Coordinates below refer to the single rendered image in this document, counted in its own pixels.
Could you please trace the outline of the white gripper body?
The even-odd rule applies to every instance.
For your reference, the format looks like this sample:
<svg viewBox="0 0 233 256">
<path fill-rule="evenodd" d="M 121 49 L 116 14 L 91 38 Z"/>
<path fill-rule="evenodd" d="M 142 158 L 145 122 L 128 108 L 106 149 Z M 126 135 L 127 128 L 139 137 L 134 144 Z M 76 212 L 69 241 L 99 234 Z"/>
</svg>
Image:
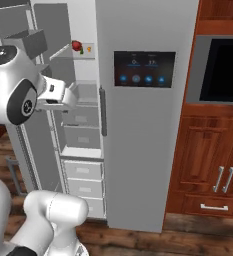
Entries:
<svg viewBox="0 0 233 256">
<path fill-rule="evenodd" d="M 63 105 L 65 110 L 72 110 L 76 108 L 76 104 L 79 100 L 79 89 L 76 83 L 72 83 L 68 88 L 65 89 L 63 97 Z"/>
</svg>

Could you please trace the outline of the grey freezer drawer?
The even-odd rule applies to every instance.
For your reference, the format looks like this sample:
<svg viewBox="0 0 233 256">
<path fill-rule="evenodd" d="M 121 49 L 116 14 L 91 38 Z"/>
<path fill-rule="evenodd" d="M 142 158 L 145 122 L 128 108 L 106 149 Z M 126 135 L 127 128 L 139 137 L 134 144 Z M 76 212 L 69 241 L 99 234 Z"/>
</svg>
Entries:
<svg viewBox="0 0 233 256">
<path fill-rule="evenodd" d="M 78 106 L 76 109 L 62 113 L 64 125 L 98 127 L 98 108 L 95 106 Z"/>
<path fill-rule="evenodd" d="M 64 131 L 69 147 L 100 148 L 100 130 L 98 128 L 65 126 Z"/>
</svg>

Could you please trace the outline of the white freezer rack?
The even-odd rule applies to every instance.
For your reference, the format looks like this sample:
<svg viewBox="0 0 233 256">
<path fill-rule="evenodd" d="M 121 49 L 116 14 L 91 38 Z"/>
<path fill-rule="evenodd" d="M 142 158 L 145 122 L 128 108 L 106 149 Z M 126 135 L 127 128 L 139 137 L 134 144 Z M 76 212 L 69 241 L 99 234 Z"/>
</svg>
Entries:
<svg viewBox="0 0 233 256">
<path fill-rule="evenodd" d="M 55 54 L 49 57 L 49 60 L 52 60 L 56 57 L 69 57 L 73 60 L 82 60 L 82 59 L 94 59 L 95 58 L 95 44 L 94 43 L 83 43 L 84 53 L 80 54 L 72 49 L 70 44 L 67 44 L 62 49 L 58 50 Z M 92 47 L 92 52 L 88 53 L 87 47 Z"/>
</svg>

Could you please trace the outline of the red bell pepper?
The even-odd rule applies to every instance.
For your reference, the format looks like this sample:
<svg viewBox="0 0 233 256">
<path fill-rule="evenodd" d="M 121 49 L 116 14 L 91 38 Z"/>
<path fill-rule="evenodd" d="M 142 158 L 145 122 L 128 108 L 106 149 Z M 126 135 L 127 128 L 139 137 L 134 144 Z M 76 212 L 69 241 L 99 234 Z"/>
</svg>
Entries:
<svg viewBox="0 0 233 256">
<path fill-rule="evenodd" d="M 80 54 L 84 53 L 83 45 L 80 41 L 73 40 L 72 41 L 72 49 L 76 52 L 79 52 Z"/>
</svg>

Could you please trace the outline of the grey door bin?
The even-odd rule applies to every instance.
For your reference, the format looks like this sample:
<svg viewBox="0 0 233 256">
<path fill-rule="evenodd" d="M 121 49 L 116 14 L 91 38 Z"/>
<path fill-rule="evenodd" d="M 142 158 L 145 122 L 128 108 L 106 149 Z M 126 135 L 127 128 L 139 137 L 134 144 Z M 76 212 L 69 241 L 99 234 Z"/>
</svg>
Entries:
<svg viewBox="0 0 233 256">
<path fill-rule="evenodd" d="M 3 44 L 17 46 L 19 49 L 23 50 L 31 60 L 48 49 L 43 29 L 25 30 L 8 36 L 3 39 Z"/>
</svg>

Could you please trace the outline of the white freezer drawer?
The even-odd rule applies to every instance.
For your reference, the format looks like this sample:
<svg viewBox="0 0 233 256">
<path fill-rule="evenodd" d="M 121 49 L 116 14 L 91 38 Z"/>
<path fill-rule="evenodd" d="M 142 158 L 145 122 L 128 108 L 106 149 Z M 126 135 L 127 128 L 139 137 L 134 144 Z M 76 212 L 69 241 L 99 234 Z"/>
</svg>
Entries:
<svg viewBox="0 0 233 256">
<path fill-rule="evenodd" d="M 100 162 L 63 161 L 68 178 L 100 180 L 103 164 Z"/>
<path fill-rule="evenodd" d="M 105 204 L 103 198 L 86 198 L 89 206 L 88 216 L 90 218 L 104 218 L 105 217 Z"/>
<path fill-rule="evenodd" d="M 104 185 L 102 180 L 68 180 L 69 192 L 72 195 L 90 198 L 102 198 Z"/>
</svg>

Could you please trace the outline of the grey fridge freezer body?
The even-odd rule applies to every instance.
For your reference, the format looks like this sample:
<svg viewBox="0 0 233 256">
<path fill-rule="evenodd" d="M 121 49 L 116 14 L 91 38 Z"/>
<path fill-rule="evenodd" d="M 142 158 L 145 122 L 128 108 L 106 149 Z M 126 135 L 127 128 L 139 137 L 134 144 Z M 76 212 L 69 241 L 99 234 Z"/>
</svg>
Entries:
<svg viewBox="0 0 233 256">
<path fill-rule="evenodd" d="M 81 161 L 81 162 L 100 162 L 103 164 L 103 181 L 104 192 L 103 199 L 105 204 L 106 217 L 106 192 L 105 192 L 105 178 L 104 178 L 104 150 L 103 150 L 103 136 L 101 134 L 101 110 L 100 110 L 100 95 L 99 95 L 99 65 L 98 65 L 98 47 L 97 47 L 97 24 L 96 24 L 96 10 L 95 0 L 46 0 L 52 3 L 65 3 L 68 8 L 68 18 L 70 27 L 70 45 L 72 41 L 77 40 L 83 43 L 95 44 L 95 58 L 73 60 L 75 80 L 73 83 L 78 85 L 79 100 L 76 104 L 78 106 L 95 106 L 98 108 L 99 126 L 94 127 L 100 130 L 100 148 L 76 148 L 69 147 L 66 142 L 60 152 L 60 160 L 62 164 L 62 171 L 65 175 L 65 192 L 69 192 L 68 180 L 75 178 L 68 178 L 64 160 Z"/>
</svg>

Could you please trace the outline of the grey freezer door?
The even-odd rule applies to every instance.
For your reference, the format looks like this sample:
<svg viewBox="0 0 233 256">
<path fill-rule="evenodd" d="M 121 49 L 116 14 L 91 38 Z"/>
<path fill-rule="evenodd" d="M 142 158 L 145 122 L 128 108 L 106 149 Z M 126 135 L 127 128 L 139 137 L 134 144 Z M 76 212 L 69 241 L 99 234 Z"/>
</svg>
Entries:
<svg viewBox="0 0 233 256">
<path fill-rule="evenodd" d="M 46 0 L 10 0 L 0 7 L 0 45 L 3 39 L 25 30 L 43 29 L 48 49 L 34 59 L 39 70 L 49 77 L 60 79 L 69 87 L 75 80 L 73 59 L 49 57 L 70 43 L 68 8 L 65 3 Z M 19 163 L 26 190 L 64 192 L 65 175 L 60 152 L 65 144 L 61 127 L 62 107 L 50 107 L 34 112 L 23 125 L 7 127 L 10 141 Z"/>
</svg>

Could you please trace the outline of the grey fridge door with screen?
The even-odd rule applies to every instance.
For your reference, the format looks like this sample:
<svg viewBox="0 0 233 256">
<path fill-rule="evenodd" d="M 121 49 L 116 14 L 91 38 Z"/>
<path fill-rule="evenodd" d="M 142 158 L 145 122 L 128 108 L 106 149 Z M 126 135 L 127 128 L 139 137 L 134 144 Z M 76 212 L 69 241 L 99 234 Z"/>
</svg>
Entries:
<svg viewBox="0 0 233 256">
<path fill-rule="evenodd" d="M 199 0 L 95 0 L 107 221 L 118 229 L 162 229 Z M 116 83 L 117 51 L 173 52 L 167 88 Z"/>
</svg>

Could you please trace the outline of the grey built-in oven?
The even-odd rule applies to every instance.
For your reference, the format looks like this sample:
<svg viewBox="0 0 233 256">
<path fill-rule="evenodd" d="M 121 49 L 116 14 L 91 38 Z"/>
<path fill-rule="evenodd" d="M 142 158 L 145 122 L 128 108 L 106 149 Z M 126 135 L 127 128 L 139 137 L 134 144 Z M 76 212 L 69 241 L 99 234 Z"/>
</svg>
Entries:
<svg viewBox="0 0 233 256">
<path fill-rule="evenodd" d="M 186 102 L 233 105 L 233 35 L 196 37 Z"/>
</svg>

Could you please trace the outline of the brown wooden drawer front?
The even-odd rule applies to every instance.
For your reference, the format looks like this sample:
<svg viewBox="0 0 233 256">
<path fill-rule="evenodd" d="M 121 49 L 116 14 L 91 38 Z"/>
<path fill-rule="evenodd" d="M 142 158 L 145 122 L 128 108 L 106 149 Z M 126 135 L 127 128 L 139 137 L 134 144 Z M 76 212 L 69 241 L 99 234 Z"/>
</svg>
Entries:
<svg viewBox="0 0 233 256">
<path fill-rule="evenodd" d="M 224 206 L 229 207 L 228 212 L 209 211 L 200 209 L 200 204 L 206 204 L 208 206 Z M 224 216 L 233 217 L 233 199 L 225 197 L 209 197 L 209 196 L 196 196 L 186 195 L 182 207 L 184 214 L 191 215 L 207 215 L 207 216 Z"/>
</svg>

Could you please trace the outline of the brown wooden overhead cupboard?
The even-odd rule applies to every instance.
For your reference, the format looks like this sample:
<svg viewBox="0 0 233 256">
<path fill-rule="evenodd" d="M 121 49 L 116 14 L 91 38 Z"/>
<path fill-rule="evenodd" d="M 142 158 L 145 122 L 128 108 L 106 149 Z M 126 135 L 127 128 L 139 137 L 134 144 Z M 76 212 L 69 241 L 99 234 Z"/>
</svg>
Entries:
<svg viewBox="0 0 233 256">
<path fill-rule="evenodd" d="M 233 35 L 233 0 L 200 0 L 196 33 Z"/>
</svg>

